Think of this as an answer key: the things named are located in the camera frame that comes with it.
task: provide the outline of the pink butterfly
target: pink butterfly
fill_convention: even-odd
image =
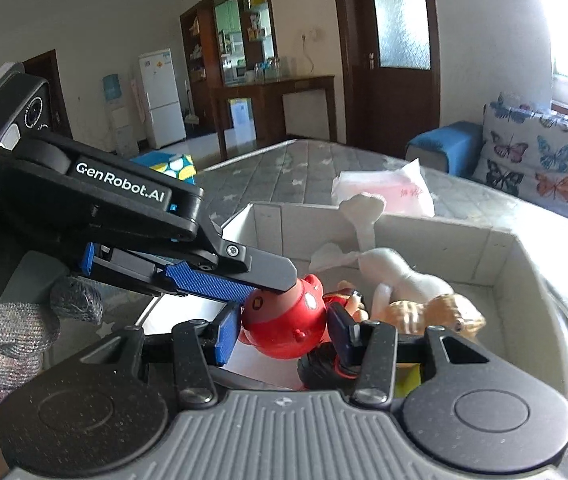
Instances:
[[[528,149],[528,144],[525,142],[518,142],[517,144],[511,144],[513,142],[513,137],[510,137],[510,142],[506,144],[504,139],[497,132],[491,132],[492,142],[495,143],[495,153],[501,158],[508,157],[510,162],[520,163],[524,158],[524,153]]]

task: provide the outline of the blue sofa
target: blue sofa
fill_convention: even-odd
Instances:
[[[409,142],[406,160],[419,158],[422,165],[472,179],[479,162],[483,126],[460,121],[418,135]]]

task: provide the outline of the gray ribbed panel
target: gray ribbed panel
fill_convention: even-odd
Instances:
[[[392,419],[338,392],[231,392],[211,410],[182,413],[140,460],[96,480],[453,480]],[[528,478],[561,479],[548,468]],[[8,480],[42,480],[25,472]]]

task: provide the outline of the white refrigerator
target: white refrigerator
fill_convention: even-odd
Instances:
[[[146,113],[146,137],[154,149],[186,138],[171,50],[139,57],[142,101]]]

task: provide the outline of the white plastic bag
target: white plastic bag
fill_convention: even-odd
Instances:
[[[419,173],[419,159],[396,171],[342,171],[333,180],[331,197],[338,205],[362,192],[382,195],[387,213],[435,216],[433,199]]]

